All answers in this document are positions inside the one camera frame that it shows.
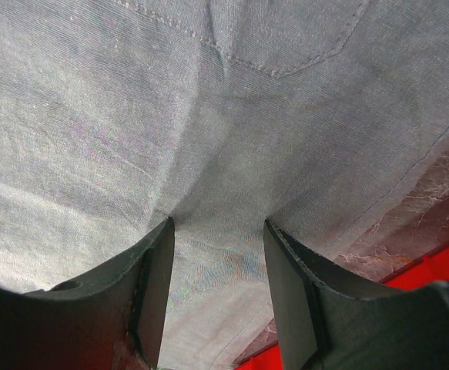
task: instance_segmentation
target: stitching seam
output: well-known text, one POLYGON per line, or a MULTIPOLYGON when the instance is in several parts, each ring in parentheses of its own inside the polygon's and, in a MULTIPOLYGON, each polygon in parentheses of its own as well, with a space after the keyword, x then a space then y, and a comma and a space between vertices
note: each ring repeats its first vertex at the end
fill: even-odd
POLYGON ((137 2, 134 2, 132 0, 115 0, 115 1, 119 5, 124 6, 125 8, 127 8, 133 12, 137 12, 140 15, 153 20, 154 22, 158 22, 158 23, 167 25, 172 29, 183 32, 185 35, 190 36, 192 39, 196 39, 196 40, 200 41, 202 44, 205 44, 205 45, 209 46, 211 49, 214 49, 217 52, 219 52, 222 56, 224 56, 231 63, 249 67, 249 68, 255 69, 259 72, 266 73, 269 76, 280 78, 280 77, 291 75, 295 72, 299 72, 302 69, 306 69, 308 67, 314 66, 317 63, 320 63, 328 58, 331 58, 332 56, 336 56, 337 54, 339 54, 343 50, 344 46, 346 45, 347 40, 354 33, 354 29, 356 28, 357 24, 361 20, 362 15, 364 14, 364 11, 366 10, 366 8, 369 5, 371 0, 363 0, 357 6, 356 11, 351 15, 350 19, 347 21, 343 30, 340 32, 339 37, 337 37, 337 40, 335 41, 335 46, 332 49, 330 49, 322 54, 318 54, 313 57, 310 57, 310 59, 305 63, 302 63, 295 67, 290 67, 287 69, 281 69, 280 67, 275 67, 275 66, 266 66, 264 64, 256 64, 254 62, 251 62, 250 60, 246 60, 237 55, 234 55, 234 54, 231 54, 228 52, 224 52, 223 48, 221 48, 215 41, 213 41, 212 39, 209 39, 207 37, 197 35, 197 33, 195 31, 184 26, 180 21, 168 18, 164 15, 160 15, 159 13, 149 10, 147 7, 145 7, 143 5, 139 5, 137 2))
POLYGON ((410 169, 407 170, 406 173, 404 173, 404 175, 399 179, 399 181, 385 193, 385 195, 383 195, 381 198, 379 198, 377 201, 371 204, 356 220, 354 220, 352 224, 350 224, 344 231, 342 231, 340 235, 330 245, 334 245, 336 242, 338 242, 343 235, 349 232, 349 230, 353 228, 358 223, 358 221, 360 221, 361 218, 363 218, 363 216, 371 210, 371 208, 379 204, 386 197, 390 196, 402 184, 407 175, 409 175, 420 163, 422 163, 428 156, 430 156, 431 152, 433 151, 433 148, 435 148, 435 146, 440 141, 442 141, 448 133, 449 133, 449 125, 447 129, 433 142, 433 145, 431 145, 430 149, 426 152, 426 154, 424 154, 422 158, 420 158, 415 164, 413 164, 410 167, 410 169))

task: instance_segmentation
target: pocket seam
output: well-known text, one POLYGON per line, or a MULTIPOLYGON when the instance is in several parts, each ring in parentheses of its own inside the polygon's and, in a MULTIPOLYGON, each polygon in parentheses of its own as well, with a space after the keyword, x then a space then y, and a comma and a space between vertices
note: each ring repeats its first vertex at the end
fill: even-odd
POLYGON ((127 8, 133 12, 136 12, 145 18, 151 19, 152 21, 157 22, 157 23, 167 25, 171 29, 175 29, 176 31, 181 31, 185 35, 188 35, 189 37, 191 37, 192 39, 198 40, 202 44, 205 44, 205 45, 209 46, 211 49, 214 49, 217 52, 219 52, 229 62, 231 62, 233 64, 242 65, 242 66, 245 66, 245 67, 248 67, 251 69, 255 69, 259 72, 262 72, 269 76, 280 79, 281 77, 292 75, 296 72, 299 72, 303 69, 307 69, 308 67, 314 66, 317 63, 320 63, 326 59, 329 59, 329 58, 339 54, 344 49, 344 46, 346 45, 347 40, 349 40, 349 38, 354 33, 354 30, 355 30, 357 24, 363 18, 365 10, 366 10, 367 6, 370 4, 371 0, 362 0, 360 2, 360 4, 356 7, 356 11, 350 16, 346 25, 343 27, 343 29, 340 32, 339 36, 337 37, 337 39, 335 41, 335 45, 333 46, 332 49, 324 51, 318 55, 315 55, 315 56, 311 57, 307 62, 301 63, 298 66, 293 66, 293 67, 286 68, 286 69, 281 69, 280 67, 276 67, 276 66, 267 66, 265 64, 256 64, 255 62, 241 58, 241 57, 237 56, 236 54, 224 52, 223 48, 220 45, 218 45, 215 41, 213 41, 212 39, 209 39, 207 37, 198 35, 197 32, 195 32, 194 30, 183 25, 181 23, 181 21, 171 19, 171 18, 161 15, 157 12, 154 12, 153 10, 149 10, 147 7, 145 7, 143 5, 139 5, 139 3, 134 2, 133 0, 115 0, 115 1, 118 5, 124 6, 125 8, 127 8))

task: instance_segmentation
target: hole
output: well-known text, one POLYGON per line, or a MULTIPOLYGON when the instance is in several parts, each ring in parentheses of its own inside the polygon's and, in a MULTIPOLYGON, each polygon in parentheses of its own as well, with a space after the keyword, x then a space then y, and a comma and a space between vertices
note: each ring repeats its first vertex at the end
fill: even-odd
POLYGON ((56 285, 52 291, 67 291, 69 289, 78 288, 81 285, 81 283, 75 280, 64 281, 63 283, 56 285))

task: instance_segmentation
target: gray fabric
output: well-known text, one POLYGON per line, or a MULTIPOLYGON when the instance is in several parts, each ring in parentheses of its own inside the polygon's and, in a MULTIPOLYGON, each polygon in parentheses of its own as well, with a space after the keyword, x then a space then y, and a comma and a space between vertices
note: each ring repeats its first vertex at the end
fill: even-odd
POLYGON ((266 217, 334 258, 448 147, 449 2, 0 1, 0 285, 173 216, 162 367, 270 321, 266 217))

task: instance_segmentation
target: red surface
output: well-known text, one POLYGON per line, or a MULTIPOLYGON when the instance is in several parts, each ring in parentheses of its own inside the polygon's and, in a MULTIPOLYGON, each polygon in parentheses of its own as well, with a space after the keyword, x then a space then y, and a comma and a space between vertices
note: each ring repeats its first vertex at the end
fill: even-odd
MULTIPOLYGON (((435 280, 449 281, 449 248, 432 257, 423 257, 420 264, 387 282, 387 285, 410 291, 435 280)), ((282 370, 279 345, 251 358, 237 370, 282 370)))
POLYGON ((251 358, 248 362, 241 365, 239 370, 282 370, 280 362, 279 346, 274 345, 271 349, 251 358))
POLYGON ((387 285, 409 291, 435 280, 449 281, 449 248, 424 257, 423 262, 387 282, 387 285))

